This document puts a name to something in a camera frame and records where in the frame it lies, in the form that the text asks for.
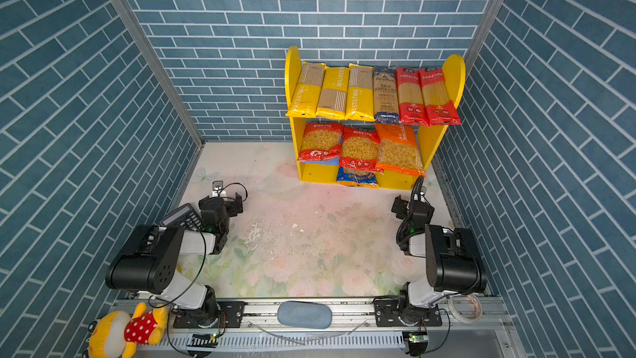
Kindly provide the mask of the blue clear spaghetti bag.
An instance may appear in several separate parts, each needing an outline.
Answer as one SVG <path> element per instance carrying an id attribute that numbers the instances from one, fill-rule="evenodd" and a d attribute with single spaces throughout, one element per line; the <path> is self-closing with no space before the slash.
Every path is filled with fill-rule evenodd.
<path id="1" fill-rule="evenodd" d="M 374 120 L 378 124 L 399 124 L 399 102 L 394 68 L 374 67 Z"/>

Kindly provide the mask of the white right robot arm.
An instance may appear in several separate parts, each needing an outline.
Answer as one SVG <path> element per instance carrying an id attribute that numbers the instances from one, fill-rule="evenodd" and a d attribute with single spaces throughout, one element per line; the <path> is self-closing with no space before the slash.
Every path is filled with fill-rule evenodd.
<path id="1" fill-rule="evenodd" d="M 409 201 L 396 197 L 392 213 L 402 222 L 397 246 L 404 255 L 423 259 L 425 266 L 425 276 L 405 283 L 399 293 L 403 318 L 432 310 L 445 298 L 486 290 L 487 272 L 471 230 L 432 225 L 434 208 L 421 194 L 412 194 Z"/>

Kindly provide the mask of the red macaroni bag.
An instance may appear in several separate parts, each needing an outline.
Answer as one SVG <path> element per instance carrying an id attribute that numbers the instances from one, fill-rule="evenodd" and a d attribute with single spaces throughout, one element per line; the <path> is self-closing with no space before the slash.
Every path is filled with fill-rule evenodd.
<path id="1" fill-rule="evenodd" d="M 297 159 L 300 162 L 326 162 L 341 156 L 342 124 L 306 125 Z"/>
<path id="2" fill-rule="evenodd" d="M 382 172 L 377 167 L 379 145 L 377 132 L 344 127 L 340 167 L 355 172 Z"/>

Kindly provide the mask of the orange pasta bag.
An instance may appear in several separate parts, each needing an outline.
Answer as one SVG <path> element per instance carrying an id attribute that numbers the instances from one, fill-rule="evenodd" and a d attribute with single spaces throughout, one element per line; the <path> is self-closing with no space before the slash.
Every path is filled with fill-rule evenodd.
<path id="1" fill-rule="evenodd" d="M 375 129 L 380 138 L 377 169 L 414 177 L 425 175 L 413 127 L 402 124 L 376 124 Z"/>

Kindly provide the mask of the red yellow spaghetti bag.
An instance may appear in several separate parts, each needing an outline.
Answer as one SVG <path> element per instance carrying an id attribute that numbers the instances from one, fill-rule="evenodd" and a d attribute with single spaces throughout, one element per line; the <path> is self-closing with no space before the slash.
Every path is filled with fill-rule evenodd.
<path id="1" fill-rule="evenodd" d="M 401 123 L 428 126 L 417 70 L 407 67 L 397 67 L 396 84 Z"/>
<path id="2" fill-rule="evenodd" d="M 418 76 L 428 124 L 460 125 L 460 116 L 448 95 L 442 69 L 423 68 L 418 71 Z"/>

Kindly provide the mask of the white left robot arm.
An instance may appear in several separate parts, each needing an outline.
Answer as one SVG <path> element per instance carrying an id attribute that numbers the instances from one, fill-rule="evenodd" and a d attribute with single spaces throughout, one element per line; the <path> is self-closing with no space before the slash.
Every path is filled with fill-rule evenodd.
<path id="1" fill-rule="evenodd" d="M 212 287 L 188 279 L 177 269 L 182 255 L 206 260 L 218 255 L 230 233 L 230 218 L 243 212 L 247 195 L 232 197 L 219 190 L 199 201 L 199 208 L 185 204 L 157 225 L 139 225 L 129 235 L 105 275 L 108 288 L 145 292 L 159 303 L 155 308 L 174 308 L 176 316 L 199 328 L 209 328 L 220 316 Z"/>

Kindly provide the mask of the blue orecchiette pasta bag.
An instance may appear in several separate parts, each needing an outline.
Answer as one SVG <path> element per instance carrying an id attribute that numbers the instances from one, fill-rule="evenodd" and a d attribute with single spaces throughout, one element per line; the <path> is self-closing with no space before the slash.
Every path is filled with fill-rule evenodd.
<path id="1" fill-rule="evenodd" d="M 346 187 L 379 188 L 376 175 L 347 167 L 340 167 L 336 182 Z"/>

